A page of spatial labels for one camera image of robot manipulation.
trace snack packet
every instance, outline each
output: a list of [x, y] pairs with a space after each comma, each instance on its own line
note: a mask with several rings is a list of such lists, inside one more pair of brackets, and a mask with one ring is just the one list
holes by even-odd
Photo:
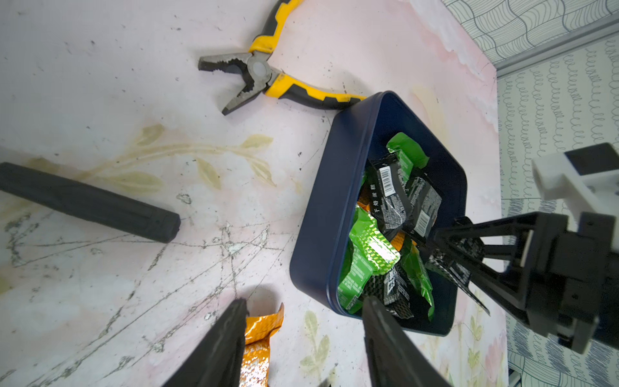
[[283, 304], [274, 315], [247, 317], [239, 387], [267, 387], [271, 359], [269, 339], [282, 327], [283, 322]]
[[425, 266], [428, 270], [437, 272], [458, 286], [466, 295], [475, 301], [477, 305], [485, 310], [488, 316], [490, 316], [490, 310], [488, 310], [483, 302], [469, 290], [470, 271], [464, 266], [457, 262], [447, 264], [444, 260], [444, 253], [440, 250], [435, 250], [430, 258], [428, 258], [428, 262], [426, 262]]
[[443, 199], [428, 177], [418, 168], [413, 168], [405, 192], [412, 210], [407, 213], [402, 230], [413, 239], [426, 242]]
[[370, 162], [366, 175], [370, 187], [370, 211], [378, 221], [379, 230], [392, 240], [412, 210], [397, 156], [390, 154]]
[[432, 283], [428, 277], [428, 272], [422, 262], [422, 257], [419, 254], [419, 250], [415, 247], [409, 238], [406, 238], [404, 246], [402, 247], [402, 258], [400, 259], [400, 266], [406, 273], [410, 284], [417, 291], [419, 295], [426, 299], [430, 304], [428, 310], [428, 319], [432, 321], [434, 318], [434, 297], [432, 297]]
[[403, 270], [396, 264], [383, 276], [372, 276], [363, 288], [361, 299], [370, 295], [378, 298], [387, 311], [398, 318], [411, 318], [413, 313], [409, 307], [409, 293], [406, 282], [402, 278]]
[[428, 165], [429, 157], [425, 155], [423, 149], [415, 140], [400, 132], [393, 136], [387, 143], [387, 150], [397, 155], [400, 167], [404, 173], [404, 183], [409, 180], [410, 172], [413, 167], [425, 168]]
[[344, 309], [355, 313], [361, 307], [358, 299], [368, 279], [389, 272], [400, 254], [378, 230], [376, 219], [360, 207], [355, 209], [349, 238], [337, 298]]

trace green snack packet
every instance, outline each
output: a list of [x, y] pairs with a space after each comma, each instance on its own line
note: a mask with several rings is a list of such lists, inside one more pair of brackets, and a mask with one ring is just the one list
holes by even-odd
[[359, 206], [355, 210], [355, 223], [350, 231], [350, 240], [355, 245], [355, 252], [360, 251], [374, 266], [373, 275], [387, 274], [400, 260], [400, 253], [378, 230], [376, 219]]
[[372, 275], [387, 273], [400, 256], [378, 231], [376, 219], [358, 206], [349, 237], [337, 298], [344, 309], [355, 313], [361, 308], [358, 298], [368, 279]]
[[415, 140], [400, 132], [387, 143], [387, 150], [396, 153], [404, 172], [404, 183], [409, 179], [413, 167], [425, 168], [430, 159]]
[[422, 262], [422, 257], [419, 255], [419, 250], [413, 245], [410, 238], [406, 238], [402, 247], [402, 259], [400, 260], [402, 269], [406, 272], [411, 285], [419, 295], [428, 301], [430, 309], [428, 310], [428, 320], [434, 318], [434, 297], [432, 297], [432, 283], [428, 277], [428, 272]]

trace painted leaf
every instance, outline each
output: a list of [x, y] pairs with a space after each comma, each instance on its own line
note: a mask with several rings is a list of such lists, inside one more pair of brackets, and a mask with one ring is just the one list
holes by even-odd
[[314, 368], [316, 366], [314, 364], [314, 358], [312, 358], [312, 356], [304, 357], [299, 364], [301, 364], [301, 367], [306, 368]]
[[473, 332], [473, 337], [476, 341], [482, 339], [483, 326], [477, 324], [473, 316], [470, 317], [470, 330]]
[[135, 194], [155, 193], [163, 187], [160, 178], [146, 172], [121, 173], [106, 180], [123, 191]]
[[273, 183], [273, 180], [271, 179], [271, 170], [269, 168], [269, 164], [267, 164], [265, 161], [252, 160], [250, 161], [249, 166], [251, 167], [251, 170], [254, 171], [254, 174], [257, 178], [267, 183], [268, 185], [271, 185], [273, 187], [277, 186], [275, 183]]
[[316, 314], [311, 310], [305, 312], [305, 333], [313, 343], [316, 340], [316, 333], [318, 332], [318, 320]]
[[479, 351], [473, 352], [473, 350], [469, 348], [469, 358], [467, 361], [471, 370], [475, 368], [475, 366], [479, 363]]
[[136, 145], [141, 147], [151, 145], [153, 142], [157, 141], [159, 137], [161, 137], [164, 130], [165, 128], [161, 124], [155, 124], [142, 128], [142, 135], [137, 139]]
[[475, 338], [476, 341], [479, 341], [482, 339], [482, 334], [483, 334], [483, 326], [478, 325], [475, 328], [475, 331], [473, 332], [473, 337]]
[[316, 350], [316, 364], [322, 367], [324, 361], [327, 360], [327, 356], [329, 356], [329, 336], [324, 335]]
[[219, 180], [219, 175], [215, 168], [204, 161], [203, 159], [196, 159], [197, 171], [204, 182], [215, 189], [222, 189], [222, 182]]
[[60, 169], [60, 165], [55, 164], [44, 157], [36, 157], [34, 159], [30, 159], [26, 161], [24, 166], [47, 173], [56, 173]]
[[335, 386], [335, 382], [337, 380], [337, 370], [335, 367], [329, 371], [329, 376], [327, 376], [327, 379], [329, 380], [330, 385]]
[[241, 144], [241, 148], [245, 149], [259, 149], [267, 147], [273, 142], [273, 137], [265, 136], [263, 134], [252, 134], [247, 137], [247, 140]]

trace navy blue container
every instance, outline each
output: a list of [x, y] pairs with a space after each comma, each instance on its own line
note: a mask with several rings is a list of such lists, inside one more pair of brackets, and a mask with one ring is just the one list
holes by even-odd
[[[443, 194], [434, 228], [449, 227], [454, 218], [464, 216], [464, 170], [394, 92], [374, 94], [338, 113], [292, 254], [290, 277], [300, 291], [340, 315], [360, 318], [360, 313], [350, 315], [340, 306], [337, 285], [365, 162], [385, 156], [387, 142], [398, 132], [417, 141], [430, 158], [424, 171]], [[429, 275], [434, 287], [433, 321], [419, 314], [420, 310], [428, 310], [425, 299], [412, 294], [415, 317], [399, 323], [410, 331], [444, 336], [453, 325], [457, 287], [434, 272]]]

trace orange snack packet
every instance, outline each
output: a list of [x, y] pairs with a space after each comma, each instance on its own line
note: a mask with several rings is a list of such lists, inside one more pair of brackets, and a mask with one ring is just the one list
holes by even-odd
[[284, 305], [274, 315], [247, 317], [245, 351], [239, 387], [267, 387], [271, 347], [269, 339], [284, 322]]
[[404, 233], [404, 231], [398, 231], [394, 238], [391, 240], [391, 246], [393, 246], [397, 251], [401, 251], [402, 246], [404, 246], [405, 237], [406, 234]]

